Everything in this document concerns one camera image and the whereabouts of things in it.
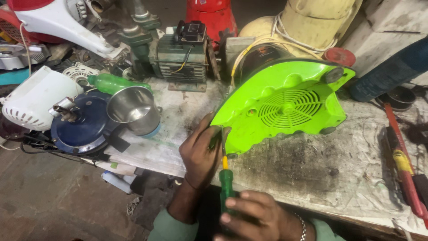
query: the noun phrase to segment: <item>hand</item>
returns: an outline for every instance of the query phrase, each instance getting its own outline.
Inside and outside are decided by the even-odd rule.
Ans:
[[[229,238],[224,235],[216,235],[215,241],[251,240],[251,241],[299,241],[303,232],[301,221],[294,214],[283,210],[267,194],[256,191],[243,191],[240,198],[228,198],[226,207],[240,213],[250,215],[259,220],[258,225],[249,223],[238,217],[232,217],[223,213],[220,222],[243,239]],[[313,233],[306,237],[312,239]]]
[[[195,189],[205,188],[211,183],[222,158],[220,138],[214,148],[208,148],[211,139],[221,131],[220,126],[209,126],[214,115],[213,112],[206,115],[178,149],[187,169],[185,179]],[[230,127],[224,129],[225,138],[230,130]]]

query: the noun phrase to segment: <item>green screwdriver handle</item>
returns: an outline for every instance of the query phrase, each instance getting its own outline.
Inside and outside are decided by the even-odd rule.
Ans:
[[[232,181],[233,181],[233,172],[229,169],[223,169],[219,173],[219,178],[221,182],[221,213],[227,212],[231,215],[235,214],[234,210],[226,208],[226,199],[228,197],[235,197],[235,192],[233,191]]]

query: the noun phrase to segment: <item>red tool handle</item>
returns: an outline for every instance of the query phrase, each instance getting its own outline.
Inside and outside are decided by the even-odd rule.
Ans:
[[[425,205],[419,200],[411,173],[409,171],[399,171],[398,175],[403,183],[403,186],[405,187],[404,193],[406,194],[407,201],[412,208],[412,212],[417,217],[428,219],[428,211]]]
[[[410,162],[409,153],[407,152],[407,148],[404,143],[403,136],[401,135],[400,128],[398,127],[398,123],[397,123],[397,119],[395,118],[394,111],[392,111],[391,104],[389,103],[384,103],[383,106],[385,108],[386,116],[388,117],[388,120],[389,120],[389,125],[394,129],[398,142],[400,143],[400,146],[403,149],[404,154],[406,154],[409,160],[409,164],[410,164],[410,168],[412,169],[412,176],[413,176],[415,173],[415,169],[413,168],[413,165]]]

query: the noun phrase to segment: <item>blue motor cover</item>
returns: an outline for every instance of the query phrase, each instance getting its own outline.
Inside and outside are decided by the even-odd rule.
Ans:
[[[107,145],[104,133],[111,132],[117,124],[107,115],[107,103],[111,95],[97,91],[80,94],[71,109],[77,114],[75,122],[52,121],[51,134],[55,145],[68,153],[81,154],[96,151]]]

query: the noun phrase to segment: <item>silver chain bracelet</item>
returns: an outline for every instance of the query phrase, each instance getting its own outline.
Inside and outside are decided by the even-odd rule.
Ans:
[[[305,221],[303,221],[303,219],[299,215],[297,215],[295,212],[292,212],[292,213],[300,219],[300,222],[302,223],[302,226],[303,226],[303,232],[302,232],[302,236],[300,237],[300,241],[306,241],[306,224],[305,224]]]

